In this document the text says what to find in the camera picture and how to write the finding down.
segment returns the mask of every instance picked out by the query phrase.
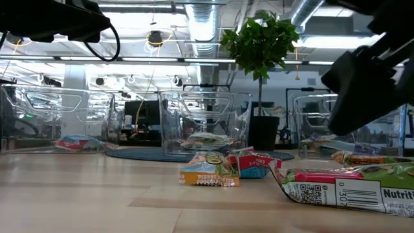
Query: potted plant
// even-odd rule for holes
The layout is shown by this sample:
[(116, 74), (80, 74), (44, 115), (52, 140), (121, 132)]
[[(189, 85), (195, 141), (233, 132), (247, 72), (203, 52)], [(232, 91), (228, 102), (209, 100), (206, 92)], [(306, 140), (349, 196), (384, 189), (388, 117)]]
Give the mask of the potted plant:
[(262, 13), (258, 18), (247, 19), (242, 31), (225, 30), (221, 40), (229, 52), (230, 59), (245, 70), (245, 75), (253, 73), (253, 80), (259, 81), (258, 116), (251, 119), (250, 137), (257, 150), (273, 150), (279, 118), (262, 116), (263, 79), (270, 78), (268, 69), (279, 65), (285, 68), (283, 59), (287, 52), (294, 52), (292, 42), (297, 42), (299, 35), (290, 20), (277, 21), (274, 16)]

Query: white column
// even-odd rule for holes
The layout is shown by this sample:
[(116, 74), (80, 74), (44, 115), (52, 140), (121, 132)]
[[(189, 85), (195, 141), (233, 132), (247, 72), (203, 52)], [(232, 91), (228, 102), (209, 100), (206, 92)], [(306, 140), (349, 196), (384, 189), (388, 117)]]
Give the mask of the white column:
[[(65, 66), (65, 77), (63, 79), (63, 87), (69, 89), (82, 89), (88, 90), (89, 88), (89, 78), (87, 77), (86, 65), (66, 65)], [(65, 94), (77, 94), (79, 92), (65, 91)], [(78, 109), (88, 108), (88, 95), (81, 94), (80, 97), (77, 96), (62, 96), (62, 106), (63, 107), (73, 107), (75, 106), (82, 98)], [(61, 136), (65, 135), (87, 135), (88, 126), (85, 122), (82, 122), (78, 118), (79, 112), (75, 111), (73, 113), (64, 113), (61, 124)]]

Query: computer monitor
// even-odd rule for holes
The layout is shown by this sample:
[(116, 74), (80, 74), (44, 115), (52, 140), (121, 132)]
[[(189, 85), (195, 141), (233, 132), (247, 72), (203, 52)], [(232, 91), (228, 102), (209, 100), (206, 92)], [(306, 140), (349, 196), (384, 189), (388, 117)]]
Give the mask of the computer monitor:
[[(132, 124), (135, 124), (136, 112), (141, 101), (130, 101), (125, 103), (125, 115), (132, 116)], [(142, 104), (138, 124), (160, 125), (160, 106), (158, 100), (144, 101)]]

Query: green leafy plant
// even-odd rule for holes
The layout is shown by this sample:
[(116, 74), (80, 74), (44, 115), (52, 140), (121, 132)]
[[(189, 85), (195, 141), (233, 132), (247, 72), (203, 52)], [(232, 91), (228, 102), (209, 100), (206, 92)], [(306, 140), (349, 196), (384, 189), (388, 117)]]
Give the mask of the green leafy plant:
[(293, 41), (299, 35), (290, 20), (276, 21), (275, 17), (262, 13), (260, 23), (249, 17), (240, 34), (225, 30), (220, 41), (230, 53), (230, 59), (245, 70), (245, 75), (253, 72), (253, 80), (259, 80), (259, 116), (261, 116), (261, 93), (263, 78), (269, 78), (269, 68), (276, 65), (285, 68), (283, 58), (287, 52), (294, 52)]

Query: table surface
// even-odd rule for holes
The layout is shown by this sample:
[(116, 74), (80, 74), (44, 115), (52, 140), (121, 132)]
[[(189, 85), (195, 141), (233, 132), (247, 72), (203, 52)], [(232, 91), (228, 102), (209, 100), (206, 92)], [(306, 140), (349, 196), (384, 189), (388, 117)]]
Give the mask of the table surface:
[[(413, 232), (414, 219), (293, 203), (273, 176), (178, 185), (183, 163), (97, 154), (0, 156), (4, 233)], [(286, 168), (339, 168), (294, 159)]]

